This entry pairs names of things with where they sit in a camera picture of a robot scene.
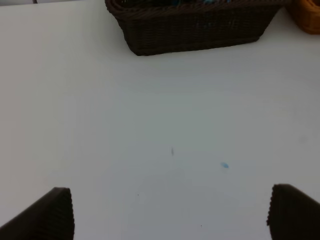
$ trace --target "white surface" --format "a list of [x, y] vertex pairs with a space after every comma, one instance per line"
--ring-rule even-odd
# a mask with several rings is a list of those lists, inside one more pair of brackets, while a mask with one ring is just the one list
[[269, 240], [273, 184], [320, 201], [320, 37], [286, 12], [150, 57], [102, 0], [1, 7], [0, 32], [0, 225], [64, 186], [76, 240]]

